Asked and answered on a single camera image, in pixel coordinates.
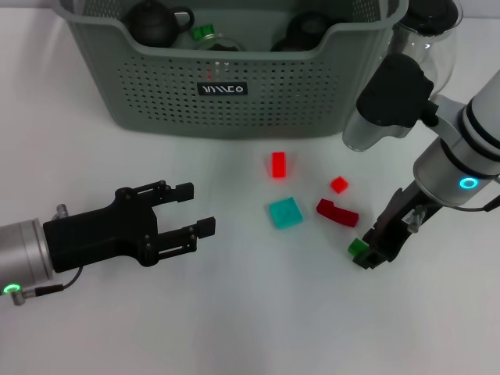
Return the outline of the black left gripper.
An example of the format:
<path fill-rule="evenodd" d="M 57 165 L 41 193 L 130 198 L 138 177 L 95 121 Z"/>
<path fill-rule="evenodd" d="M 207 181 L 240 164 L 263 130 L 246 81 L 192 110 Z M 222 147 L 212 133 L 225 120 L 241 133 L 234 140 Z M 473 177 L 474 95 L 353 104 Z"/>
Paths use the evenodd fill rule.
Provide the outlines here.
<path fill-rule="evenodd" d="M 158 234 L 156 205 L 186 202 L 194 198 L 193 183 L 171 187 L 164 180 L 141 187 L 123 187 L 113 202 L 102 209 L 53 220 L 43 224 L 54 271 L 61 273 L 117 256 L 129 256 L 141 264 L 152 257 Z M 187 227 L 159 234 L 155 240 L 158 261 L 195 252 L 198 239 L 216 231 L 212 216 Z"/>

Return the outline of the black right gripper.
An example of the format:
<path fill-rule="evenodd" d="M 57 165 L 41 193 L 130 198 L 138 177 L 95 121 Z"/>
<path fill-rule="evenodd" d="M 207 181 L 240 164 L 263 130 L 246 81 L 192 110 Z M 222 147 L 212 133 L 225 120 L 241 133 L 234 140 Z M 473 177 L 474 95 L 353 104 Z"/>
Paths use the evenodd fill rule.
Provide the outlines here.
<path fill-rule="evenodd" d="M 442 205 L 425 195 L 415 181 L 405 190 L 399 188 L 362 240 L 368 248 L 355 255 L 353 262 L 365 270 L 393 261 L 411 235 L 405 218 L 418 206 L 425 208 L 422 223 L 426 223 Z"/>

